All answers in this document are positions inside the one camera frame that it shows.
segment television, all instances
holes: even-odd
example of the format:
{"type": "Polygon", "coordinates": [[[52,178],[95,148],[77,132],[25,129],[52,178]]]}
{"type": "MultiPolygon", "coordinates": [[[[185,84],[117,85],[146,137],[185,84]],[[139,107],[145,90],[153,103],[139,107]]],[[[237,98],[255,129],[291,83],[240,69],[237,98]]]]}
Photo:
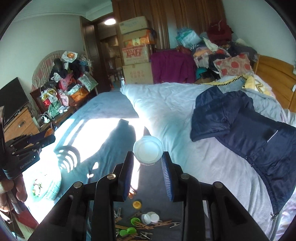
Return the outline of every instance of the television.
{"type": "Polygon", "coordinates": [[[7,124],[29,102],[18,78],[0,89],[0,106],[4,106],[7,124]]]}

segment doorway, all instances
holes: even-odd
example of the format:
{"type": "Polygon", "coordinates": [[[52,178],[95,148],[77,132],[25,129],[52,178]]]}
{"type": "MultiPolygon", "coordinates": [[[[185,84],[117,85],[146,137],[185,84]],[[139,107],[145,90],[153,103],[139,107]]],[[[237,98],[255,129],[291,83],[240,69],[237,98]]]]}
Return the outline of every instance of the doorway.
{"type": "Polygon", "coordinates": [[[121,81],[124,80],[120,47],[118,44],[115,24],[107,25],[106,20],[113,19],[113,13],[107,14],[93,21],[98,30],[97,43],[102,51],[108,79],[112,84],[112,90],[119,90],[121,81]]]}

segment green bottle cap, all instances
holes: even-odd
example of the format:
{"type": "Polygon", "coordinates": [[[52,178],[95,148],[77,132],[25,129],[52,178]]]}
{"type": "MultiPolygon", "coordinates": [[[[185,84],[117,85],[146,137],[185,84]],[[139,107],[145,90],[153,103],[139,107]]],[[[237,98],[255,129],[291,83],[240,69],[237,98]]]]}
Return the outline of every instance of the green bottle cap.
{"type": "Polygon", "coordinates": [[[128,234],[135,234],[137,230],[134,227],[130,227],[127,229],[128,234]]]}
{"type": "Polygon", "coordinates": [[[122,229],[122,230],[120,230],[119,235],[121,237],[124,237],[124,236],[128,235],[128,232],[126,230],[122,229]]]}
{"type": "Polygon", "coordinates": [[[136,226],[136,224],[135,224],[134,222],[139,222],[139,223],[140,223],[141,220],[138,219],[138,218],[132,218],[132,219],[131,219],[131,224],[134,225],[134,226],[136,226]]]}

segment navy blue jacket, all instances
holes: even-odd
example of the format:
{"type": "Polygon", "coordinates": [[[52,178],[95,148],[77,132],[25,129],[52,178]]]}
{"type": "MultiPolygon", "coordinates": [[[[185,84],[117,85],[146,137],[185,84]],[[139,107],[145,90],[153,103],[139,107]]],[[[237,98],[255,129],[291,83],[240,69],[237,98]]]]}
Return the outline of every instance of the navy blue jacket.
{"type": "Polygon", "coordinates": [[[277,215],[296,185],[296,128],[254,110],[242,91],[223,94],[214,86],[196,98],[192,141],[215,137],[246,159],[263,180],[277,215]]]}

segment wooden headboard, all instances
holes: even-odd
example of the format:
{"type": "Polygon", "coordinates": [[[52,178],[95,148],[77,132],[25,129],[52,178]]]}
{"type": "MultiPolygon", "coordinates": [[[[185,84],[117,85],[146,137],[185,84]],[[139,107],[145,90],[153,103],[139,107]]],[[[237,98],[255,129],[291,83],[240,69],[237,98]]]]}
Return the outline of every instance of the wooden headboard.
{"type": "Polygon", "coordinates": [[[296,85],[296,75],[293,69],[291,64],[263,55],[259,56],[254,66],[255,74],[270,85],[281,106],[296,112],[296,94],[292,91],[296,85]]]}

